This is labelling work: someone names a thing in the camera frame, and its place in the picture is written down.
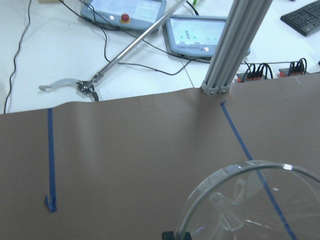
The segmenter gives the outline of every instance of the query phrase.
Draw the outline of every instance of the blue tape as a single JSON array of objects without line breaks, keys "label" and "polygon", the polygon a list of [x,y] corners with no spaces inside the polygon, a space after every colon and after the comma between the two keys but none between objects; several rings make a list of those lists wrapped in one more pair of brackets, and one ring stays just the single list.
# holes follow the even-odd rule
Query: blue tape
[{"label": "blue tape", "polygon": [[50,196],[45,196],[45,204],[50,212],[57,211],[56,199],[56,174],[55,174],[55,148],[54,148],[54,123],[52,108],[47,110],[48,118],[48,147],[49,147],[49,184]]},{"label": "blue tape", "polygon": [[[224,115],[225,115],[225,117],[226,117],[226,119],[227,119],[227,121],[228,121],[228,123],[229,123],[229,125],[230,125],[230,127],[231,127],[231,129],[232,129],[232,131],[233,131],[233,133],[235,135],[235,137],[236,137],[236,139],[238,140],[239,144],[241,145],[243,152],[245,153],[246,157],[250,161],[252,161],[253,158],[252,158],[249,150],[247,149],[247,147],[245,145],[245,142],[241,138],[241,136],[240,136],[240,134],[239,134],[234,122],[232,121],[232,119],[231,119],[231,117],[230,117],[230,115],[229,115],[229,113],[227,111],[227,108],[226,108],[226,105],[225,105],[225,101],[223,101],[221,103],[221,108],[222,108],[222,111],[223,111],[223,113],[224,113]],[[258,175],[261,183],[263,184],[263,187],[264,187],[264,189],[266,191],[266,194],[268,195],[268,197],[269,197],[269,199],[270,199],[270,201],[271,201],[271,203],[273,205],[273,208],[276,211],[276,213],[278,214],[278,216],[279,216],[279,218],[280,218],[285,230],[287,231],[287,233],[289,234],[289,236],[290,236],[290,238],[292,240],[297,240],[296,235],[294,234],[294,232],[290,228],[290,226],[289,226],[284,214],[282,213],[282,211],[281,211],[281,209],[280,209],[280,207],[279,207],[274,195],[272,194],[272,192],[271,192],[271,190],[270,190],[270,188],[269,188],[264,176],[262,175],[261,171],[257,170],[257,175]]]}]

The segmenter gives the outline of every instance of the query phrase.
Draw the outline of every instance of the white surface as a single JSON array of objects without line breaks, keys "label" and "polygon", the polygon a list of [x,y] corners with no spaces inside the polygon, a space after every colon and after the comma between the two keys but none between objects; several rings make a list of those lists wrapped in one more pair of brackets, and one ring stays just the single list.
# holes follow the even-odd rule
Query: white surface
[{"label": "white surface", "polygon": [[[27,24],[29,0],[2,0],[0,8],[0,110],[3,111],[5,96],[9,90],[9,75],[13,70],[13,57],[20,36]],[[167,8],[175,1],[168,0]],[[320,31],[303,37],[280,21],[280,16],[298,9],[312,0],[273,0],[251,46],[248,62],[297,61],[304,57],[308,61],[308,72],[318,72],[320,67]],[[76,0],[65,3],[77,12],[81,4]],[[232,0],[199,0],[196,8],[201,15],[227,16]],[[177,14],[190,14],[186,5]],[[76,86],[64,86],[49,92],[41,92],[39,85],[65,78],[88,81],[104,67],[104,35],[102,31],[79,19],[60,3],[42,3],[32,0],[31,25],[17,58],[17,72],[13,78],[12,94],[7,111],[20,112],[54,107],[66,102],[90,102]],[[112,59],[134,39],[123,32],[108,31],[107,57]],[[165,49],[162,30],[147,38],[152,44]],[[186,61],[168,57],[165,53],[141,43],[122,62],[148,65],[174,73]],[[138,66],[117,65],[106,73],[96,85],[100,100],[128,98],[141,95],[172,92],[186,88],[198,88],[204,80],[208,64],[192,62],[177,75],[169,76]],[[277,68],[288,65],[273,65]]]}]

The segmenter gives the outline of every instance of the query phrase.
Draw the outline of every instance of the red button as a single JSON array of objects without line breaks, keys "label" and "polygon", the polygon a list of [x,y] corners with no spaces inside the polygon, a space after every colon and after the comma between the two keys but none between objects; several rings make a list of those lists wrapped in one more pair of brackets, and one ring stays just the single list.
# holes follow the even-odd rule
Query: red button
[{"label": "red button", "polygon": [[124,13],[121,15],[121,21],[128,22],[129,21],[129,15]]}]

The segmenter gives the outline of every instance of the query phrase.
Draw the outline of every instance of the screen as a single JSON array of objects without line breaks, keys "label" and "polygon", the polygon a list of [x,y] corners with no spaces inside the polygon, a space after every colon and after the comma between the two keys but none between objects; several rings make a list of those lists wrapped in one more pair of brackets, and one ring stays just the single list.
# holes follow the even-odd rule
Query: screen
[{"label": "screen", "polygon": [[155,22],[161,6],[159,0],[93,0],[91,5],[94,10],[121,16],[128,14],[131,18]]},{"label": "screen", "polygon": [[171,18],[175,44],[217,45],[225,27],[225,20]]}]

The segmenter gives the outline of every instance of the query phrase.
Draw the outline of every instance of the keyboard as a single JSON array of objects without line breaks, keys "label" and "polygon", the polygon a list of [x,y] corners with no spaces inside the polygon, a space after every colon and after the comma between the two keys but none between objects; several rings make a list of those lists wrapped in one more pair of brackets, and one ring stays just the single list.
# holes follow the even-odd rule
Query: keyboard
[{"label": "keyboard", "polygon": [[303,36],[317,32],[320,30],[320,0],[283,15],[280,19]]}]

